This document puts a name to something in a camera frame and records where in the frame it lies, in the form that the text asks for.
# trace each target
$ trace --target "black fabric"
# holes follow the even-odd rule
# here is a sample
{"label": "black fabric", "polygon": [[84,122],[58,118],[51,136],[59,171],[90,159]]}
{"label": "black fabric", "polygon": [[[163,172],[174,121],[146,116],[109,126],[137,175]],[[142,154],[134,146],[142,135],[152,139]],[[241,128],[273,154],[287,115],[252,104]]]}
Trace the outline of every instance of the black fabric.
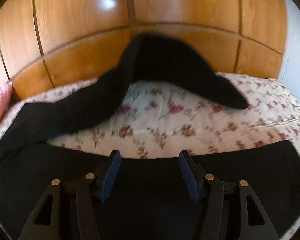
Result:
{"label": "black fabric", "polygon": [[[0,163],[0,220],[7,232],[18,239],[53,179],[75,180],[104,160],[45,143],[11,151]],[[246,179],[279,236],[300,215],[300,158],[289,141],[193,160],[221,180]],[[200,207],[188,196],[178,158],[123,159],[110,198],[96,204],[107,239],[191,239]]]}
{"label": "black fabric", "polygon": [[[105,160],[52,147],[44,140],[108,119],[129,84],[137,80],[172,82],[224,105],[247,106],[235,87],[216,76],[184,43],[152,34],[138,36],[125,49],[117,67],[94,85],[53,104],[25,104],[0,140],[0,220],[13,239],[18,238],[52,179],[77,179]],[[194,161],[224,181],[250,182],[279,235],[300,215],[300,158],[290,142],[195,156]],[[132,205],[129,213],[124,200]],[[111,197],[105,205],[96,205],[108,239],[125,239],[125,230],[131,234],[129,239],[190,239],[198,208],[187,197],[177,158],[123,159]],[[113,230],[114,225],[119,233]]]}

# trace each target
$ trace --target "white wall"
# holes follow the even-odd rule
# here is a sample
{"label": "white wall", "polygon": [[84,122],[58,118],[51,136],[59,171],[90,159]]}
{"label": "white wall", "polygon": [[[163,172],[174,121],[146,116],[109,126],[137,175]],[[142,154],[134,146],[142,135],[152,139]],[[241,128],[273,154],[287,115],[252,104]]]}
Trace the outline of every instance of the white wall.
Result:
{"label": "white wall", "polygon": [[292,0],[285,0],[288,27],[286,48],[278,80],[300,102],[300,10]]}

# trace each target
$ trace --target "silver bolt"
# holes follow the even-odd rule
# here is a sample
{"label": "silver bolt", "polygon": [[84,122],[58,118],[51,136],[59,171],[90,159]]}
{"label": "silver bolt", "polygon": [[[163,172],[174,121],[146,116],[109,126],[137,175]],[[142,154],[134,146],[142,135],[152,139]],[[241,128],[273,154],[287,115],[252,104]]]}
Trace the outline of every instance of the silver bolt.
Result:
{"label": "silver bolt", "polygon": [[58,180],[58,179],[54,179],[53,181],[51,181],[51,184],[53,186],[59,185],[59,183],[60,183],[60,180]]}
{"label": "silver bolt", "polygon": [[213,179],[214,179],[214,176],[213,176],[212,174],[208,173],[208,174],[206,174],[205,178],[206,178],[207,180],[213,180]]}
{"label": "silver bolt", "polygon": [[86,179],[93,179],[94,178],[94,174],[93,173],[88,173],[86,175]]}
{"label": "silver bolt", "polygon": [[248,182],[244,179],[240,180],[240,185],[243,186],[243,187],[247,187],[248,186]]}

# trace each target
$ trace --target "mattress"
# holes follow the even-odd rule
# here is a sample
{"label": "mattress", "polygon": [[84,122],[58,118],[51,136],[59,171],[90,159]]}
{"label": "mattress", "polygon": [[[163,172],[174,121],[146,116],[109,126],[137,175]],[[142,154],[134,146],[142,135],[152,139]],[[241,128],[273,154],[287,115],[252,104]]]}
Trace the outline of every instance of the mattress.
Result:
{"label": "mattress", "polygon": [[[290,140],[300,155],[300,103],[275,79],[219,73],[247,98],[246,110],[224,107],[168,83],[137,82],[108,121],[48,141],[50,145],[123,158],[167,158],[186,149],[191,155],[217,154]],[[0,124],[0,139],[22,106],[55,102],[96,79],[49,90],[12,106]],[[300,217],[281,238],[288,240]]]}

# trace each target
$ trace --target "floral bed sheet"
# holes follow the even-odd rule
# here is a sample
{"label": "floral bed sheet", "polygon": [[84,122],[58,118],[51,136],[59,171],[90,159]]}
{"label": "floral bed sheet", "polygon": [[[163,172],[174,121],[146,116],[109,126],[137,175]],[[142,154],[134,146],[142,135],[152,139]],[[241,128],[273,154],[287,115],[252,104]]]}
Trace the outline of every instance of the floral bed sheet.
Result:
{"label": "floral bed sheet", "polygon": [[[146,159],[176,157],[184,149],[191,155],[213,154],[290,140],[300,155],[300,103],[292,93],[275,79],[219,74],[245,95],[246,110],[221,106],[172,84],[138,82],[108,121],[48,143],[100,155],[118,149],[123,158]],[[25,103],[55,102],[94,82],[57,87],[15,104],[0,124],[0,139]],[[290,239],[299,226],[300,217],[281,239]]]}

